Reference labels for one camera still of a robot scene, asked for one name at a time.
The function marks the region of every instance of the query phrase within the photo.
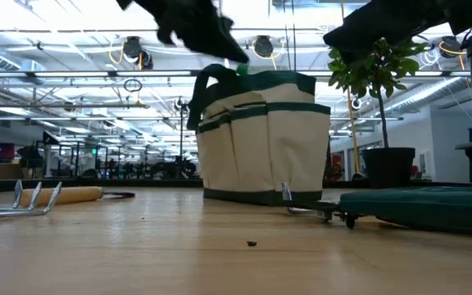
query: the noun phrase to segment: wooden table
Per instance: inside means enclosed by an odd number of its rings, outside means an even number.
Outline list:
[[[472,294],[472,237],[119,189],[137,197],[0,220],[0,294]]]

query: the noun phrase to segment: bag handle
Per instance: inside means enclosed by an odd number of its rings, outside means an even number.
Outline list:
[[[207,97],[205,91],[209,78],[211,77],[221,82],[223,80],[233,79],[237,77],[237,75],[235,70],[227,69],[219,64],[209,65],[197,75],[196,82],[194,83],[193,98],[188,104],[190,111],[187,120],[188,130],[197,129],[203,110],[212,103],[211,98]]]

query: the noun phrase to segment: green bag trim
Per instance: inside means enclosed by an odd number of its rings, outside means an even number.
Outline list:
[[[216,78],[218,83],[207,87],[210,77]],[[238,76],[234,70],[222,65],[209,65],[198,74],[194,83],[193,98],[188,104],[190,114],[187,129],[197,129],[202,113],[215,101],[241,93],[271,89],[282,84],[296,84],[300,91],[314,95],[316,78],[286,70]]]
[[[214,129],[220,128],[223,124],[230,123],[234,120],[241,120],[252,118],[255,116],[267,116],[267,113],[272,111],[311,111],[324,115],[331,114],[331,108],[315,103],[306,102],[272,102],[267,103],[263,107],[251,107],[243,110],[231,111],[222,115],[218,120],[200,125],[198,133],[205,133]]]

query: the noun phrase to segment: ceiling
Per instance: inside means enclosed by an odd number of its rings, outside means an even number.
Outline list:
[[[221,13],[234,20],[232,35],[251,58],[251,71],[258,72],[328,70],[328,48],[322,36],[341,25],[342,14],[340,1],[320,2],[323,1],[296,1],[294,9],[287,7],[285,13],[283,6],[273,5],[267,0],[218,0],[215,4]],[[344,11],[348,14],[365,2],[345,1]],[[200,70],[212,63],[220,63],[233,69],[237,66],[233,62],[190,52],[177,40],[176,48],[162,46],[157,41],[156,29],[152,16],[141,7],[134,4],[122,11],[115,0],[0,0],[0,57],[21,70],[138,70],[137,62],[129,62],[121,55],[121,44],[129,36],[140,37],[143,49],[152,56],[153,70]],[[256,40],[257,35],[270,36],[275,46],[274,60],[261,58],[253,52],[252,42]],[[448,25],[434,27],[422,34],[424,38],[436,44],[445,35],[450,35]],[[447,59],[438,54],[437,48],[427,55],[414,58],[420,62],[421,70],[462,70],[463,65],[467,66],[465,56],[462,56],[461,60]],[[107,125],[101,121],[83,123],[61,119],[41,120],[40,124],[67,136],[126,136],[120,139],[122,143],[152,143],[152,146],[159,146],[158,151],[175,149],[175,136],[179,136],[179,121],[172,120],[179,116],[175,104],[179,98],[184,102],[191,98],[195,78],[138,78],[143,83],[143,88],[138,93],[130,93],[124,88],[127,79],[128,77],[49,78],[43,79],[41,84],[34,84],[22,79],[0,77],[0,104],[43,105],[42,108],[26,110],[0,107],[0,116],[32,114],[45,118],[150,117],[154,120],[126,120],[126,125],[122,123],[122,126]],[[426,90],[427,85],[433,87],[442,82],[444,78],[438,77],[406,80],[405,84],[409,91],[413,91]],[[453,97],[464,90],[465,86],[461,86],[452,92]],[[397,110],[400,106],[407,106],[417,100],[417,93],[400,91],[393,95],[386,107],[390,116],[398,117],[402,112],[415,111],[412,107],[400,112]],[[137,101],[144,107],[126,107]],[[92,107],[80,106],[68,110],[50,107],[66,102]],[[332,117],[348,117],[347,95],[328,87],[325,79],[319,79],[317,83],[316,102],[331,107]],[[376,102],[367,98],[355,116],[377,117],[375,108]],[[377,121],[373,120],[357,124],[369,130],[376,123]],[[68,129],[70,127],[87,131],[74,132]],[[347,135],[349,127],[350,124],[343,120],[333,121],[334,136],[337,136],[339,130]],[[188,148],[194,150],[193,138],[189,143]]]

